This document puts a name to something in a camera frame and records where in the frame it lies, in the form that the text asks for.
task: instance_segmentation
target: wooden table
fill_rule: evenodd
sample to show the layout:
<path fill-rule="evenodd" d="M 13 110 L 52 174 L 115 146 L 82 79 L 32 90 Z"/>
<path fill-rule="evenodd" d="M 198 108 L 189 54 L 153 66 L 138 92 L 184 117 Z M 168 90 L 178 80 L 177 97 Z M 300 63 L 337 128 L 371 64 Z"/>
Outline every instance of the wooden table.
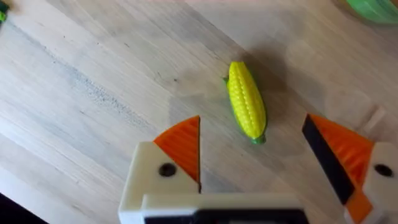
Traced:
<path fill-rule="evenodd" d="M 201 116 L 204 192 L 289 192 L 344 223 L 301 134 L 307 112 L 397 144 L 398 28 L 331 1 L 15 0 L 0 28 L 0 192 L 49 223 L 117 223 L 131 154 Z M 221 77 L 244 60 L 267 143 L 235 124 Z"/>

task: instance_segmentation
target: toy corn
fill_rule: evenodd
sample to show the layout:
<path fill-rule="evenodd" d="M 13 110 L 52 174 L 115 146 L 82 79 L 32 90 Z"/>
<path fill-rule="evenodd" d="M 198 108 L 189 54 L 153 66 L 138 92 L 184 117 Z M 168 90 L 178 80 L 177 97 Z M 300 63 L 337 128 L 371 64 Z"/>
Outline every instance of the toy corn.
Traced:
<path fill-rule="evenodd" d="M 238 125 L 254 144 L 266 141 L 267 115 L 256 83 L 244 62 L 231 62 L 225 78 Z"/>

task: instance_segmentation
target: green object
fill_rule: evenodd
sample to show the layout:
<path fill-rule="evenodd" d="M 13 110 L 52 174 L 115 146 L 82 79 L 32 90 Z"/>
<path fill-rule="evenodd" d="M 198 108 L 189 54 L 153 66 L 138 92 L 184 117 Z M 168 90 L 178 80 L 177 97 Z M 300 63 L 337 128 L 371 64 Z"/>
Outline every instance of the green object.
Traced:
<path fill-rule="evenodd" d="M 4 12 L 0 12 L 0 21 L 4 22 L 7 19 L 7 16 Z"/>
<path fill-rule="evenodd" d="M 0 21 L 1 22 L 4 22 L 7 19 L 7 11 L 9 8 L 10 7 L 6 3 L 0 1 Z"/>
<path fill-rule="evenodd" d="M 365 19 L 380 24 L 398 24 L 398 8 L 391 0 L 347 0 Z"/>

